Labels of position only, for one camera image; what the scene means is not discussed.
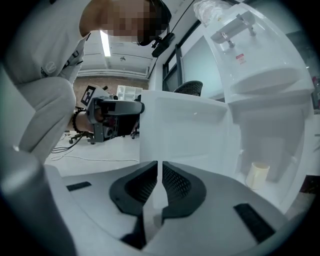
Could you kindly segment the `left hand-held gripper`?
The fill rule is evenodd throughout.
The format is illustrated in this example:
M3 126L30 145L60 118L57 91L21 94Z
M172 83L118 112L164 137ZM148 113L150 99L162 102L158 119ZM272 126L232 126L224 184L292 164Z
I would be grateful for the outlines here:
M101 109L103 115L139 115L144 112L145 105L140 101L118 100L116 94L110 94L105 88L88 85L81 103L85 105L86 114L93 125L93 139L88 138L91 144L102 143L116 136L116 118L97 122L95 110Z

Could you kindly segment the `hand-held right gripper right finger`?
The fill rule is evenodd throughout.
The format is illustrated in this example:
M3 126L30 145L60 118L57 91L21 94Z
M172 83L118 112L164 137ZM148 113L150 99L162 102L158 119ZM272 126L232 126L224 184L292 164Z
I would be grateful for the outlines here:
M249 204L276 232L288 219L239 181L217 173L173 163L203 181L206 198L190 216L166 219L145 253L155 256L232 256L257 246L234 207Z

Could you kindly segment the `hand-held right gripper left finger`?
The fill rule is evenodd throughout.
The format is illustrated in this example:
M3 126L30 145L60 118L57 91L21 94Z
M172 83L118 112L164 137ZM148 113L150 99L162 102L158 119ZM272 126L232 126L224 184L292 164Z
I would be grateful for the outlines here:
M46 165L54 202L77 249L142 249L143 208L158 176L158 162L69 177Z

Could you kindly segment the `white drawer tray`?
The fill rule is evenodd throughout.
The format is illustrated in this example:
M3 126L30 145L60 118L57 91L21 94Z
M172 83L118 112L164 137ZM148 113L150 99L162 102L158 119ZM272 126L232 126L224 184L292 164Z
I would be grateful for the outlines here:
M168 161L232 176L240 132L227 103L166 91L141 95L140 161Z

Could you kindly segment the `white water dispenser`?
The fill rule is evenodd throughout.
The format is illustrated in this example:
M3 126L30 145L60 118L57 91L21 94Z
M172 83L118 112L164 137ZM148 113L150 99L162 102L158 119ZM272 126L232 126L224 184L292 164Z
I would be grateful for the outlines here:
M252 162L269 165L263 187L254 192L285 213L314 151L313 81L305 62L274 23L244 3L202 31L239 130L237 167L229 177L246 185Z

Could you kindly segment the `person's left forearm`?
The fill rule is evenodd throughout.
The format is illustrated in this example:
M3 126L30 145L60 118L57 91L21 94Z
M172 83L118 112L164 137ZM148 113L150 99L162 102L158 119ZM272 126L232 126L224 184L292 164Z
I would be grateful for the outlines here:
M75 113L72 122L74 123L75 129L80 132L94 132L94 126L90 123L85 111Z

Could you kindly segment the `white cubby shelf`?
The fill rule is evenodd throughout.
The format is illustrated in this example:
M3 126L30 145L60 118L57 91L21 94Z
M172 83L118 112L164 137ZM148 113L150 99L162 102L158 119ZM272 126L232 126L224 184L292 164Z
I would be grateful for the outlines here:
M118 85L116 95L120 101L134 101L142 94L142 91L140 87Z

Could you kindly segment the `black office chair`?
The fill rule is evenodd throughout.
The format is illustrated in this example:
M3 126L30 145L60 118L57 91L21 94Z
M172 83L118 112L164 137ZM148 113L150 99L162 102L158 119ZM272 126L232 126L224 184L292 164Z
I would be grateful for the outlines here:
M72 145L74 143L74 141L78 141L81 138L87 138L87 139L93 139L94 138L94 134L90 133L90 132L83 132L83 133L77 133L75 136L72 136L69 139L69 143Z

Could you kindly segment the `cream cup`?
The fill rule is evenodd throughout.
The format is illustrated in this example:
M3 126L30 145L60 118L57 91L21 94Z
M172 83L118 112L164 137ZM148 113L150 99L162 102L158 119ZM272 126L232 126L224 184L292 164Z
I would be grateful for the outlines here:
M251 190L259 190L265 184L270 166L262 162L252 162L248 175L245 179L245 184Z

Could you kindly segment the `ceiling light strip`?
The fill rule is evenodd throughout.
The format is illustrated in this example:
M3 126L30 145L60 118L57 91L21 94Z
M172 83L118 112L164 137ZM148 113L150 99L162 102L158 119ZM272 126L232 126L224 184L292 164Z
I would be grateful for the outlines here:
M110 57L111 52L110 52L110 44L109 44L109 37L104 31L100 31L100 38L101 38L101 44L102 44L102 49L105 57Z

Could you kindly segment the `brown wicker chair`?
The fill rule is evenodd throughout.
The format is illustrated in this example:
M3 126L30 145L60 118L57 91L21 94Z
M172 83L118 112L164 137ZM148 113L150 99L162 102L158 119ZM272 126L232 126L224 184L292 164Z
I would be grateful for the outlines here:
M202 88L203 88L203 83L201 81L191 80L183 83L178 88L176 88L173 92L200 97Z

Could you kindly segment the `person's gray trousers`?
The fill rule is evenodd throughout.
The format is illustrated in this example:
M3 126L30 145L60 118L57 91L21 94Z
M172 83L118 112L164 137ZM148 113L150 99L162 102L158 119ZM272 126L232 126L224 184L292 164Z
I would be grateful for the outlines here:
M44 163L67 128L76 106L72 84L61 77L48 77L17 86L35 110L19 148Z

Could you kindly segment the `person's white t-shirt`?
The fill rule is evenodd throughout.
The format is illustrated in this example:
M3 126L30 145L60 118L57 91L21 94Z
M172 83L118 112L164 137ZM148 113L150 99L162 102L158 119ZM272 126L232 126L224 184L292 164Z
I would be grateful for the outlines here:
M74 83L82 66L87 37L80 20L90 0L41 0L20 26L4 56L15 85L49 77Z

